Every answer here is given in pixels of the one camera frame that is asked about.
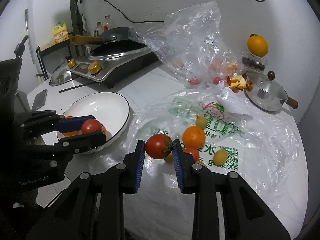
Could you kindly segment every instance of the tile floor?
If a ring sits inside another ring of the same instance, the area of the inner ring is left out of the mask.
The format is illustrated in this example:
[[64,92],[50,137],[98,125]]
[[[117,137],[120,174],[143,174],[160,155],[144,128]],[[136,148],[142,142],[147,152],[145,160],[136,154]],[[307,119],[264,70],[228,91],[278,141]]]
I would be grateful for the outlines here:
[[39,188],[39,194],[36,198],[36,203],[45,207],[60,191],[67,188],[71,181],[65,175],[63,181]]

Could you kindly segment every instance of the bottle with red label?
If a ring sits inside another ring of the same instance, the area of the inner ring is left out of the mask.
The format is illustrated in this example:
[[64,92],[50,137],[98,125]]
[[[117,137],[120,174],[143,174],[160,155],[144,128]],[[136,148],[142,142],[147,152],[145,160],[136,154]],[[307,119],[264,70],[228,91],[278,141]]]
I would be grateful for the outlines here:
[[116,27],[114,22],[110,19],[110,15],[105,16],[105,21],[102,24],[103,32],[106,32],[107,30],[113,29]]

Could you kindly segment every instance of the gold knob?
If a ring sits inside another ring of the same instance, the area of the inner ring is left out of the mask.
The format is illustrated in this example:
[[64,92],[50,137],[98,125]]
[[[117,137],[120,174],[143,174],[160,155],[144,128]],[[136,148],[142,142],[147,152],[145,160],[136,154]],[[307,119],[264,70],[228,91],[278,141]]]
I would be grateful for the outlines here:
[[68,62],[68,67],[69,67],[69,68],[72,68],[75,64],[76,64],[76,61],[75,61],[74,59],[72,59],[72,60],[70,60],[70,61]]
[[98,73],[101,69],[102,67],[98,61],[92,62],[88,67],[88,70],[91,75]]

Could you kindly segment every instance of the white table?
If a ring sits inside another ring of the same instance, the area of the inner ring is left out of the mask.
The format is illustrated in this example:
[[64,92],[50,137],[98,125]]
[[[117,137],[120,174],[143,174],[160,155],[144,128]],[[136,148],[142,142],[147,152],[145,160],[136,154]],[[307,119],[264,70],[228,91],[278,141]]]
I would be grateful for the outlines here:
[[[84,86],[59,93],[59,90],[74,87],[89,82],[89,80],[78,78],[56,87],[50,87],[49,80],[47,80],[33,90],[27,98],[29,105],[32,106],[36,94],[47,89],[46,103],[40,110],[55,109],[57,114],[63,114],[73,102],[84,96],[102,91],[112,91],[127,98],[132,110],[136,111],[156,99],[166,97],[184,88],[183,84],[163,70],[166,70],[165,67],[157,62],[119,82],[112,89],[107,89],[104,85],[93,84],[89,87]],[[291,239],[294,239],[301,230],[306,214],[308,170],[299,131],[290,111],[282,111],[279,115],[290,123],[300,141],[299,158],[295,163],[294,172],[287,180],[286,191],[279,202],[279,208],[275,211],[275,215],[288,230]],[[43,139],[47,145],[53,145],[58,141],[55,132],[43,135]],[[90,155],[75,155],[67,166],[66,176],[73,181],[81,172],[90,172],[87,164],[90,158],[92,158]]]

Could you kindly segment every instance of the saucepan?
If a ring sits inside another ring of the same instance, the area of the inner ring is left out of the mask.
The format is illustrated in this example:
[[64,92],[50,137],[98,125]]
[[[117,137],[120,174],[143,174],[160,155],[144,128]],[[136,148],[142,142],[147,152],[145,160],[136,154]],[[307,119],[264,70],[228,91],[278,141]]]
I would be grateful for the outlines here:
[[266,112],[277,112],[284,103],[297,109],[298,102],[288,96],[284,88],[274,80],[275,77],[273,71],[269,71],[267,76],[258,72],[247,73],[247,89],[244,93],[255,106]]

